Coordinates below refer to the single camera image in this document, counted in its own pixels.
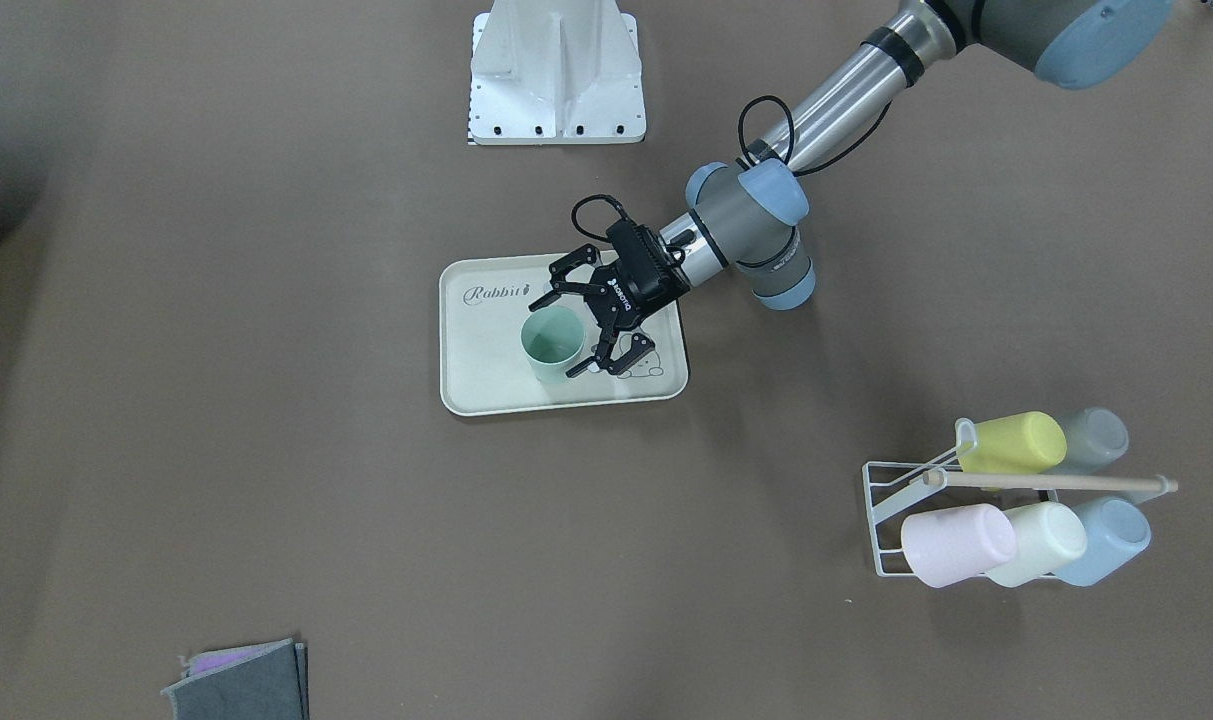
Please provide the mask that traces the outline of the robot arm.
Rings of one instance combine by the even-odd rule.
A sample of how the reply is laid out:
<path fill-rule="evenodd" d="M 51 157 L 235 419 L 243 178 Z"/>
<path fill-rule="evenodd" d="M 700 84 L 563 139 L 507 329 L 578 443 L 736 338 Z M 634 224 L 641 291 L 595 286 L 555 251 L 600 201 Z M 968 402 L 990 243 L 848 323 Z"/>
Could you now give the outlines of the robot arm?
<path fill-rule="evenodd" d="M 828 168 L 879 127 L 899 92 L 936 61 L 980 45 L 1063 88 L 1114 78 L 1158 36 L 1168 1 L 902 1 L 856 53 L 798 108 L 752 142 L 731 165 L 697 168 L 687 210 L 661 232 L 642 225 L 614 198 L 617 219 L 556 259 L 549 291 L 533 310 L 579 295 L 600 328 L 568 377 L 600 368 L 623 375 L 656 343 L 647 318 L 674 304 L 722 269 L 748 278 L 762 305 L 788 310 L 816 287 L 799 228 L 810 210 L 801 179 Z"/>

